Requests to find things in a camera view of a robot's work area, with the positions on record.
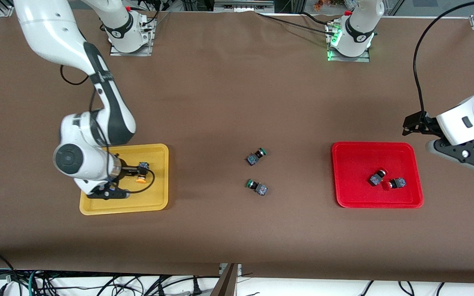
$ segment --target white floor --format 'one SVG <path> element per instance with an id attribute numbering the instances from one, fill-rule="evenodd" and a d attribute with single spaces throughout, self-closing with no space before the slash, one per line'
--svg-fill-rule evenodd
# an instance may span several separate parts
<path id="1" fill-rule="evenodd" d="M 145 288 L 148 288 L 158 277 L 141 277 Z M 176 281 L 185 276 L 172 277 L 164 284 Z M 74 277 L 54 279 L 55 287 L 100 287 L 107 283 L 110 277 Z M 132 277 L 121 277 L 116 283 L 126 283 Z M 212 289 L 217 279 L 199 279 L 201 290 Z M 273 278 L 239 278 L 237 284 L 237 296 L 250 296 L 258 293 L 258 296 L 359 296 L 369 281 L 346 281 L 346 280 L 307 280 L 307 279 L 273 279 Z M 0 280 L 0 288 L 6 283 Z M 435 296 L 436 289 L 440 283 L 435 282 L 412 282 L 415 296 Z M 130 287 L 142 291 L 140 284 L 133 281 Z M 58 290 L 60 296 L 96 296 L 100 289 L 93 290 Z M 113 288 L 107 288 L 101 296 L 112 294 Z M 192 281 L 172 285 L 165 289 L 166 295 L 177 295 L 193 290 Z M 18 296 L 17 284 L 8 285 L 4 296 Z M 23 295 L 28 295 L 28 291 L 23 289 Z M 133 293 L 126 290 L 118 296 L 140 296 L 141 293 Z M 407 296 L 400 290 L 397 282 L 375 281 L 367 292 L 367 296 Z M 440 296 L 474 296 L 474 284 L 446 283 L 440 291 Z"/>

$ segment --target red tray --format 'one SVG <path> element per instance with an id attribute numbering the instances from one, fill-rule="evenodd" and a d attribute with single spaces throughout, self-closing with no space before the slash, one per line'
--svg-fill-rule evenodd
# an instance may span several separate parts
<path id="1" fill-rule="evenodd" d="M 336 142 L 332 146 L 336 199 L 345 208 L 419 208 L 423 205 L 414 150 L 407 143 Z M 368 180 L 380 168 L 383 182 L 404 178 L 407 185 L 384 190 Z"/>

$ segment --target small electronic component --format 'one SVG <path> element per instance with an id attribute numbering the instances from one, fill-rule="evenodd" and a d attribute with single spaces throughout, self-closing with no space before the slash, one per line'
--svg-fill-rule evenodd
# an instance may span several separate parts
<path id="1" fill-rule="evenodd" d="M 398 189 L 398 188 L 403 188 L 405 187 L 405 185 L 407 185 L 407 183 L 405 182 L 405 179 L 404 178 L 395 178 L 395 179 L 391 179 L 387 185 L 385 186 L 385 188 L 387 190 L 389 189 Z"/>
<path id="2" fill-rule="evenodd" d="M 259 150 L 257 150 L 256 152 L 248 155 L 248 157 L 246 157 L 246 161 L 248 161 L 250 165 L 254 165 L 259 161 L 261 157 L 265 155 L 267 155 L 267 152 L 263 148 L 259 148 Z"/>
<path id="3" fill-rule="evenodd" d="M 383 177 L 387 174 L 387 172 L 384 170 L 384 169 L 380 169 L 378 170 L 378 172 L 376 172 L 376 174 L 372 175 L 371 178 L 369 178 L 369 184 L 371 184 L 371 186 L 377 186 L 378 184 L 380 184 L 383 180 Z"/>
<path id="4" fill-rule="evenodd" d="M 268 187 L 264 186 L 261 183 L 257 183 L 252 179 L 248 180 L 248 183 L 246 183 L 246 187 L 253 189 L 255 192 L 257 192 L 258 195 L 261 195 L 262 197 L 265 196 L 268 190 Z"/>

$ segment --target yellow tray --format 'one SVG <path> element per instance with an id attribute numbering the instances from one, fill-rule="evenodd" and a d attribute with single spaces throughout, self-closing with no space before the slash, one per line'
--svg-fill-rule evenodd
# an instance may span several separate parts
<path id="1" fill-rule="evenodd" d="M 128 165 L 138 165 L 139 162 L 149 163 L 155 173 L 155 182 L 147 190 L 130 195 L 126 199 L 90 199 L 81 192 L 79 197 L 79 211 L 84 215 L 102 215 L 117 213 L 145 212 L 148 210 L 162 210 L 167 205 L 169 181 L 169 149 L 164 144 L 147 144 L 136 146 L 111 147 L 109 151 L 118 153 Z M 147 184 L 135 182 L 136 177 L 124 177 L 120 180 L 120 188 L 136 191 L 143 189 Z"/>

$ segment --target brown table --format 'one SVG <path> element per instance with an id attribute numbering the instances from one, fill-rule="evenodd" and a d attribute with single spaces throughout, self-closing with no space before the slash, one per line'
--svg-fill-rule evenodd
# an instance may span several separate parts
<path id="1" fill-rule="evenodd" d="M 107 53 L 97 16 L 75 16 Z M 1 19 L 0 253 L 31 269 L 216 274 L 219 262 L 241 262 L 257 277 L 474 282 L 474 171 L 429 154 L 429 136 L 401 136 L 403 118 L 419 111 L 412 54 L 429 22 L 384 18 L 371 62 L 346 63 L 327 62 L 318 33 L 254 13 L 172 13 L 152 57 L 106 56 L 137 120 L 130 144 L 170 148 L 170 203 L 86 217 L 52 153 L 61 119 L 87 109 L 92 86 L 64 83 L 16 17 Z M 474 94 L 466 19 L 433 28 L 418 71 L 431 114 Z M 410 143 L 423 207 L 338 206 L 336 141 Z M 243 159 L 259 146 L 269 155 L 250 168 Z M 269 194 L 245 189 L 248 178 Z"/>

